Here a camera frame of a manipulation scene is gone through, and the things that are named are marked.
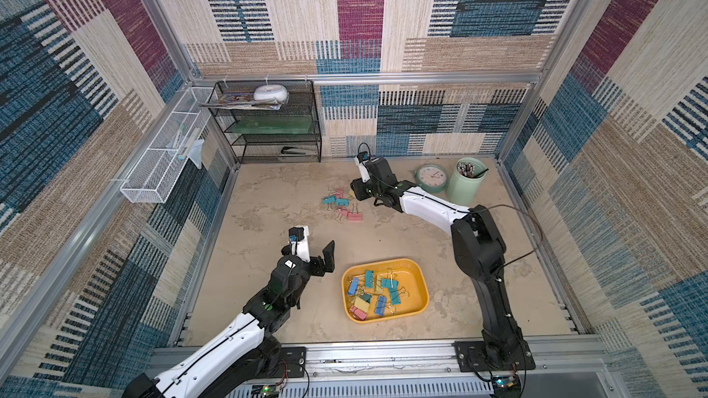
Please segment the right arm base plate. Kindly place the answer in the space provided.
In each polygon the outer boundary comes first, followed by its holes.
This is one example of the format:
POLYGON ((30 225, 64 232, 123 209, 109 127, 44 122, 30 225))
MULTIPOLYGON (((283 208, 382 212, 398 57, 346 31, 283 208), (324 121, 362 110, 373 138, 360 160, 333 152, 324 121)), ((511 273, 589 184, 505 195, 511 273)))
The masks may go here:
POLYGON ((514 339, 507 348, 484 340, 458 340, 453 342, 453 348, 461 372, 534 370, 537 367, 525 340, 514 339))

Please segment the pale yellow binder clip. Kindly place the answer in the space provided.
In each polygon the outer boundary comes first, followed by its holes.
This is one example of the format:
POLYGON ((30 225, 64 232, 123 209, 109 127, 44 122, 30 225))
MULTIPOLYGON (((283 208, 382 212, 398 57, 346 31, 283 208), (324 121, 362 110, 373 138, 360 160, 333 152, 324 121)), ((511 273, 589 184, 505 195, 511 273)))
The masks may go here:
POLYGON ((353 306, 358 310, 362 311, 363 313, 368 313, 371 304, 361 296, 357 296, 356 298, 354 298, 353 306))

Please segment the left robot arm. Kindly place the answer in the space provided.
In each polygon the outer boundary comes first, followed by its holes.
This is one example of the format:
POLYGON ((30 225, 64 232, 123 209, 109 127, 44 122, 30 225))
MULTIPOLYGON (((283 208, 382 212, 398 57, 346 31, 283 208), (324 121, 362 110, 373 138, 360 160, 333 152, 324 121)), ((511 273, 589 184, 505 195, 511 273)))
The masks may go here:
POLYGON ((312 277, 335 271, 335 241, 308 262, 297 254, 282 256, 267 285, 242 313, 190 357, 155 377, 142 373, 125 388, 125 397, 224 397, 242 383, 278 368, 282 344, 274 333, 291 308, 300 307, 312 277))

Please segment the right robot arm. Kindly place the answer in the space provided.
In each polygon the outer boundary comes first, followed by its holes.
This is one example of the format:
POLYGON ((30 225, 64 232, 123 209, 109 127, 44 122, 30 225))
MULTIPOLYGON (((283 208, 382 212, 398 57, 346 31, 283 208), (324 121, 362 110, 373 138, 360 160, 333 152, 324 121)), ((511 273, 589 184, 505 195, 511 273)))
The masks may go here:
POLYGON ((385 158, 361 152, 355 158, 361 177, 350 184, 358 200, 369 198, 419 217, 450 234, 455 262, 473 282, 483 318, 483 359, 493 370, 510 370, 527 361, 521 328, 503 279, 506 245, 488 208, 455 205, 417 184, 400 181, 385 158))

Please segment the light blue binder clip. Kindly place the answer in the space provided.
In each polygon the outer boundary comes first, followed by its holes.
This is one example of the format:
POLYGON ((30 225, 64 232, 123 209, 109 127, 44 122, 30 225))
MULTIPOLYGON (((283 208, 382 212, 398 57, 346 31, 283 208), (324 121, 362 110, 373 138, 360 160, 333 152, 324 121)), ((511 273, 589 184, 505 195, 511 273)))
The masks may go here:
POLYGON ((357 278, 357 277, 352 278, 352 280, 350 280, 350 284, 348 285, 347 294, 349 296, 356 296, 358 289, 359 289, 359 284, 360 284, 359 278, 357 278))

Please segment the yellow plastic storage tray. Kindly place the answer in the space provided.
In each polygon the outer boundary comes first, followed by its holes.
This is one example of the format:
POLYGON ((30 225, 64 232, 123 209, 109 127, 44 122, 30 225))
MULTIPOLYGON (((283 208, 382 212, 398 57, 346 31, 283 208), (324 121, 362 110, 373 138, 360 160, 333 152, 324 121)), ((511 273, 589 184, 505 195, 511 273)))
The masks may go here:
POLYGON ((342 276, 341 283, 344 311, 348 318, 356 324, 374 324, 375 322, 415 316, 423 313, 430 304, 430 295, 422 270, 416 262, 409 258, 352 266, 342 276), (367 289, 364 286, 365 272, 367 270, 374 270, 374 289, 367 289), (359 289, 356 296, 349 296, 347 294, 348 285, 354 277, 360 280, 359 289), (401 293, 401 303, 399 305, 392 305, 388 298, 388 292, 382 288, 381 280, 385 277, 398 281, 401 293), (381 295, 387 297, 384 316, 378 316, 374 313, 376 302, 381 295), (353 306, 354 299, 357 296, 361 296, 371 304, 365 321, 358 321, 350 316, 350 307, 353 306))

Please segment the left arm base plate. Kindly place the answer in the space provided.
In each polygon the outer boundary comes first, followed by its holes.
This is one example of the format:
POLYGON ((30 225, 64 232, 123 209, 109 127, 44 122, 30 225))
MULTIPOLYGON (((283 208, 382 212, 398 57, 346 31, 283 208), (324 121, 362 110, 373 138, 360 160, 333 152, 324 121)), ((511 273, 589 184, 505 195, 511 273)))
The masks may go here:
POLYGON ((275 383, 285 377, 302 379, 305 377, 304 363, 306 360, 307 348, 305 346, 284 346, 278 357, 269 361, 257 379, 273 380, 275 383))

